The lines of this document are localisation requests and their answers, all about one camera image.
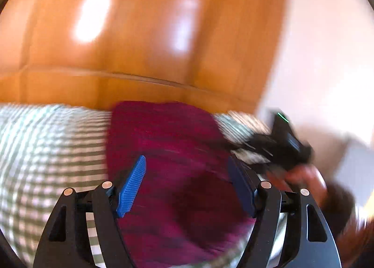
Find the dark sleeve forearm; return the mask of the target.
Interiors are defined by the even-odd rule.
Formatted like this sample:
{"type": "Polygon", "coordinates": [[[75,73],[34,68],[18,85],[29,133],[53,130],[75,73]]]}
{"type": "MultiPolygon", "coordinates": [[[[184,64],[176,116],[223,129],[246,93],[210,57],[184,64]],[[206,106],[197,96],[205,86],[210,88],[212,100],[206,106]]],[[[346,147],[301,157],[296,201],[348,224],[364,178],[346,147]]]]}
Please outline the dark sleeve forearm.
{"type": "Polygon", "coordinates": [[[329,182],[321,210],[337,245],[342,267],[373,267],[373,218],[357,206],[352,193],[329,182]]]}

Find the person's right hand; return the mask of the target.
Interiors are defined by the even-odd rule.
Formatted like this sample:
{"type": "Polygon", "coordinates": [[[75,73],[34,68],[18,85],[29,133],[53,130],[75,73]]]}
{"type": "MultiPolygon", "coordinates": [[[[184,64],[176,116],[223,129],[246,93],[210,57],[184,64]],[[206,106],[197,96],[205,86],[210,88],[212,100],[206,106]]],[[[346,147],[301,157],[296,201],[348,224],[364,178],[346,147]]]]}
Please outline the person's right hand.
{"type": "Polygon", "coordinates": [[[291,191],[290,185],[308,189],[319,206],[324,203],[328,194],[326,182],[314,165],[299,165],[285,173],[267,171],[266,177],[279,190],[291,191]]]}

